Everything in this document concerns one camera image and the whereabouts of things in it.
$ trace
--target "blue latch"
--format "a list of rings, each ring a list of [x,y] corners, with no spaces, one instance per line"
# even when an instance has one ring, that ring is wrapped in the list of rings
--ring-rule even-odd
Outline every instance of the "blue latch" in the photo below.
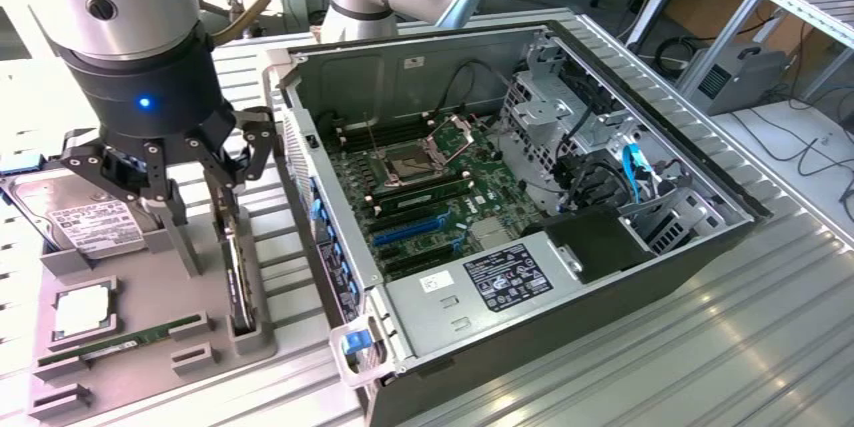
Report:
[[[370,333],[366,330],[350,332],[344,335],[344,354],[354,354],[370,345],[373,345],[373,339],[370,339]]]
[[[322,201],[320,199],[314,199],[310,203],[310,220],[317,220],[320,218],[320,209],[322,209]]]
[[[38,153],[6,154],[0,157],[0,174],[11,175],[41,169],[43,157]]]

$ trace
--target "hard drive label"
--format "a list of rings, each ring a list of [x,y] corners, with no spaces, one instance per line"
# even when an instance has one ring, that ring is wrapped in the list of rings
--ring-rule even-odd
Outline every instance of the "hard drive label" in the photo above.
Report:
[[[492,312],[500,312],[552,289],[524,244],[465,262],[462,267]]]
[[[83,254],[142,240],[130,210],[119,200],[55,210],[47,215]]]

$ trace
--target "green circuit board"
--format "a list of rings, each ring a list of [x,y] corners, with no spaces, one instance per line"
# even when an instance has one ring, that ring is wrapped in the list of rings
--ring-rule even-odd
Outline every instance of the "green circuit board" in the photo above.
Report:
[[[450,123],[445,125],[446,127],[433,133],[433,141],[446,159],[465,144],[465,139],[460,129]],[[486,246],[489,244],[478,241],[470,231],[472,224],[478,227],[478,231],[482,230],[484,224],[477,224],[478,221],[493,218],[488,224],[500,224],[500,228],[492,241],[496,239],[509,241],[518,238],[522,229],[533,221],[541,219],[540,210],[524,190],[518,188],[512,172],[500,158],[494,160],[492,157],[494,147],[486,140],[485,133],[472,127],[470,136],[473,143],[442,168],[434,163],[432,168],[429,167],[428,159],[422,154],[425,145],[422,138],[357,152],[344,152],[326,145],[332,166],[353,206],[353,214],[365,243],[386,280],[412,275],[452,258],[464,257],[484,250],[484,244]],[[402,160],[393,160],[394,155]],[[412,185],[417,185],[421,181],[428,183],[440,174],[466,172],[468,175],[458,180],[442,182],[436,187],[420,189],[414,193],[394,194],[394,187],[385,185],[388,169],[382,165],[382,163],[390,165],[392,161],[396,162],[397,172],[408,175],[405,180],[412,182]],[[405,203],[425,198],[421,197],[421,192],[425,191],[433,194],[433,199],[422,205],[418,204],[416,208],[406,209],[409,206]],[[400,201],[393,203],[382,199],[368,204],[364,199],[368,192],[382,193]],[[384,207],[378,218],[373,209],[376,205]],[[388,206],[397,205],[402,205],[404,212],[384,215]],[[414,217],[409,222],[389,229],[376,229],[381,222],[388,220],[393,222],[394,218],[406,215]],[[405,229],[436,216],[442,217],[441,228],[385,245],[373,245],[377,235]],[[454,247],[452,252],[448,252],[448,245]],[[430,258],[429,254],[436,251],[441,251],[441,255]]]

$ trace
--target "aluminum workbench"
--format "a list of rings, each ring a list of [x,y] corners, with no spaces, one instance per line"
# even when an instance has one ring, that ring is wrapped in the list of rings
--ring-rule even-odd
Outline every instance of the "aluminum workbench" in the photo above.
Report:
[[[841,232],[824,226],[808,199],[700,119],[587,18],[549,10],[480,17],[470,25],[545,18],[558,20],[591,47],[773,218],[668,297],[406,424],[854,425],[854,259],[837,240]],[[402,30],[426,29],[413,24]],[[268,38],[214,52],[224,94],[236,108],[260,102],[254,54],[309,41],[306,36]],[[55,65],[35,62],[42,61],[25,61],[13,71],[0,65],[0,79],[39,79],[46,102],[45,92],[69,80]],[[9,73],[15,79],[5,79]],[[10,89],[2,87],[3,108],[11,101],[35,107],[30,99],[7,99]],[[13,130],[0,137],[6,147],[38,148],[35,128]],[[178,166],[172,174],[192,215],[206,202],[198,169]],[[361,425],[356,396],[338,382],[328,325],[276,182],[269,175],[249,184],[241,203],[258,239],[277,354],[77,425]],[[5,207],[0,239],[0,424],[34,426],[22,409],[38,243]]]

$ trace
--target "black pcie slot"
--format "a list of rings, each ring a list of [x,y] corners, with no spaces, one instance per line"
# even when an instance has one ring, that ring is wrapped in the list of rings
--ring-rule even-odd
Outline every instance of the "black pcie slot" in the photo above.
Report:
[[[370,193],[370,197],[373,197],[373,201],[382,200],[389,197],[393,197],[394,195],[406,194],[416,190],[425,189],[426,187],[449,184],[450,182],[461,178],[462,178],[461,172],[444,174],[441,177],[424,180],[422,182],[417,182],[414,184],[404,185],[402,187],[397,187],[394,190],[386,190],[384,192]]]
[[[421,121],[414,124],[382,126],[376,128],[370,127],[370,131],[368,131],[368,129],[358,129],[356,131],[346,132],[344,134],[346,142],[341,148],[345,152],[360,152],[370,149],[373,147],[373,142],[376,142],[377,147],[384,147],[398,142],[420,139],[428,134],[429,128]]]
[[[418,252],[409,257],[402,259],[397,259],[385,264],[384,270],[386,274],[394,274],[404,269],[410,269],[413,267],[421,267],[424,265],[429,265],[432,262],[446,259],[453,255],[453,246],[442,245],[441,247],[436,247],[433,249]]]
[[[378,232],[380,230],[390,229],[402,224],[408,224],[409,222],[414,222],[422,218],[429,217],[430,215],[438,215],[438,209],[433,207],[418,207],[408,212],[402,212],[398,215],[389,215],[388,217],[382,217],[377,219],[370,225],[368,225],[368,232]]]

